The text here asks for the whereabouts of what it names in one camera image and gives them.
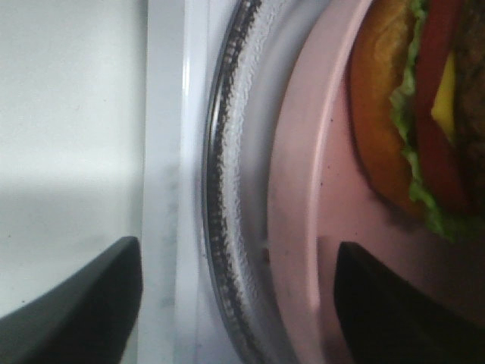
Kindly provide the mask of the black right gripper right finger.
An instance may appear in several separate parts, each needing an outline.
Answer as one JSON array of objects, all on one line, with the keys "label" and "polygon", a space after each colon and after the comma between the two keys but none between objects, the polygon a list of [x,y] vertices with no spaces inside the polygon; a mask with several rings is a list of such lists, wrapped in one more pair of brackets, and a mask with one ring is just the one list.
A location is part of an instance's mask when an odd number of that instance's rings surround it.
[{"label": "black right gripper right finger", "polygon": [[433,301],[366,249],[342,242],[333,301],[356,363],[482,363],[484,329]]}]

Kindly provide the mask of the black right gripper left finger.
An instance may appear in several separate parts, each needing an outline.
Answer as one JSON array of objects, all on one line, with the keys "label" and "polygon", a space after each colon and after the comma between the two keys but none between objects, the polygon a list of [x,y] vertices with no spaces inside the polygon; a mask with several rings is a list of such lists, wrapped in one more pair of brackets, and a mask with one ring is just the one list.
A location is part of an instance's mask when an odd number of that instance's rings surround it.
[{"label": "black right gripper left finger", "polygon": [[122,237],[1,319],[3,363],[119,363],[142,297],[139,241]]}]

